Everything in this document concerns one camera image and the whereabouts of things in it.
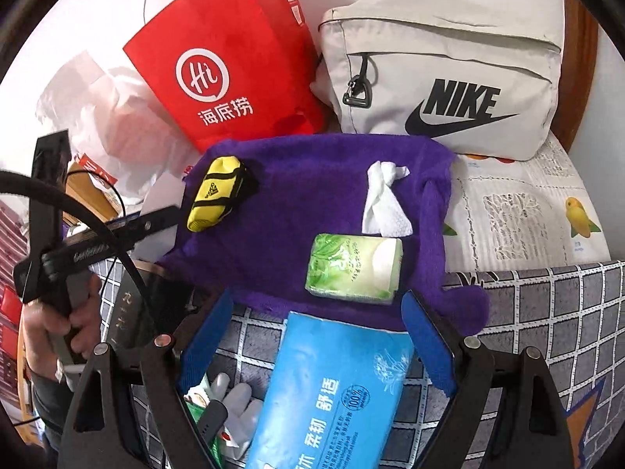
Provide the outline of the person left hand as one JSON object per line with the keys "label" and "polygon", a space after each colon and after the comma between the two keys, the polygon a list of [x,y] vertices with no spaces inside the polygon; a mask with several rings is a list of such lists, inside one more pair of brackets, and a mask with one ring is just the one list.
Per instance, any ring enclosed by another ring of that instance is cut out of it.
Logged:
{"label": "person left hand", "polygon": [[52,335],[64,338],[77,329],[70,343],[72,351],[85,359],[91,355],[101,340],[100,288],[100,278],[91,273],[85,300],[68,318],[39,300],[22,308],[25,357],[32,374],[55,380],[57,355],[50,339]]}

